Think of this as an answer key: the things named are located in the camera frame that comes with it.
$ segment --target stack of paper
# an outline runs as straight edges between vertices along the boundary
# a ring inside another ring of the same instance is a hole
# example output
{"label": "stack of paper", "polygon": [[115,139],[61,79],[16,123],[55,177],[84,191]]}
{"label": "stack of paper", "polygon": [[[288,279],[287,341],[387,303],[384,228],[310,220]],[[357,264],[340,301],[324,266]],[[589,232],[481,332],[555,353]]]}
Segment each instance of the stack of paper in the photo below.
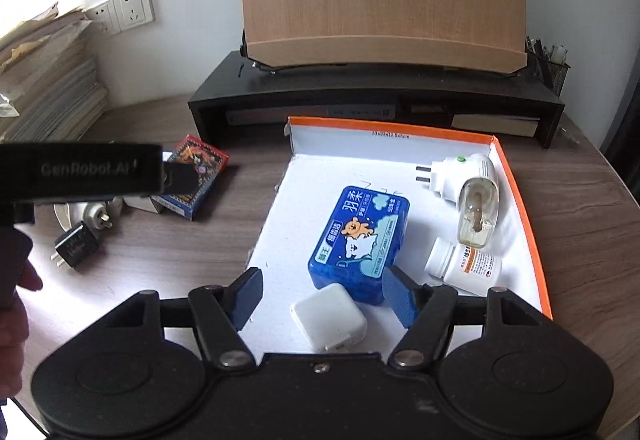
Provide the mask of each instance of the stack of paper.
{"label": "stack of paper", "polygon": [[54,5],[0,38],[0,141],[77,140],[104,112],[82,36],[90,23]]}

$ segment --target finger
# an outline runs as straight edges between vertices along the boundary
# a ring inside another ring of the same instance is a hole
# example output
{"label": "finger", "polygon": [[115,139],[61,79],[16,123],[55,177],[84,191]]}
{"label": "finger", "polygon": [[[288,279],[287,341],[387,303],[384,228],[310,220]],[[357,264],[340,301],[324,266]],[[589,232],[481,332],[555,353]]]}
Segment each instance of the finger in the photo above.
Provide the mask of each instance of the finger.
{"label": "finger", "polygon": [[18,286],[26,288],[27,290],[42,290],[42,280],[29,261],[24,265]]}
{"label": "finger", "polygon": [[17,346],[29,337],[29,321],[21,299],[14,295],[10,309],[0,312],[0,348]]}
{"label": "finger", "polygon": [[22,389],[22,345],[0,348],[0,398],[11,398]]}

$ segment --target wooden desk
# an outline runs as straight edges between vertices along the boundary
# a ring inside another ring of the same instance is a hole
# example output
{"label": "wooden desk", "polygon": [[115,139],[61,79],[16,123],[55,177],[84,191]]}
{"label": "wooden desk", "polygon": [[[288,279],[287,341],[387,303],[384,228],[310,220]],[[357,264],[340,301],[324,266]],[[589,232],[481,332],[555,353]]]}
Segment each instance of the wooden desk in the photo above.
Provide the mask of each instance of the wooden desk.
{"label": "wooden desk", "polygon": [[[195,132],[187,98],[105,114],[88,139],[161,142],[173,147]],[[556,137],[549,150],[502,137],[536,236],[556,322],[600,354],[616,390],[600,432],[610,436],[640,413],[640,210],[602,155],[569,120],[578,140]],[[282,130],[244,128],[221,146],[231,159],[196,217],[123,213],[81,272],[49,260],[61,229],[51,207],[26,231],[42,292],[22,292],[30,316],[25,380],[57,346],[138,290],[162,297],[226,284],[244,269],[290,159]],[[28,384],[19,396],[37,416]]]}

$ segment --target power socket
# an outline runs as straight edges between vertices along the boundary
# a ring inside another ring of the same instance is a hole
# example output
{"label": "power socket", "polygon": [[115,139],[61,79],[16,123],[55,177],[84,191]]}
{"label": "power socket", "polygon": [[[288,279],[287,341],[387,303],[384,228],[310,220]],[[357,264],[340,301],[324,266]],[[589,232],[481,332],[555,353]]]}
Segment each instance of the power socket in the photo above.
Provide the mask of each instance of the power socket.
{"label": "power socket", "polygon": [[151,0],[113,0],[122,30],[135,28],[153,21]]}
{"label": "power socket", "polygon": [[92,34],[108,37],[122,32],[113,0],[88,8],[84,13],[93,21],[89,27]]}

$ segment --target white pill bottle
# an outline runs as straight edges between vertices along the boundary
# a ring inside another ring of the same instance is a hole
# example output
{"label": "white pill bottle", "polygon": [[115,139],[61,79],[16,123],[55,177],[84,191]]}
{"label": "white pill bottle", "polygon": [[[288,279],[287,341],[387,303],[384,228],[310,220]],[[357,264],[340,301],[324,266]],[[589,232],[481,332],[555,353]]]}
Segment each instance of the white pill bottle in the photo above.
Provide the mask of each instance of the white pill bottle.
{"label": "white pill bottle", "polygon": [[436,238],[425,270],[448,285],[486,296],[498,282],[502,261],[472,246]]}

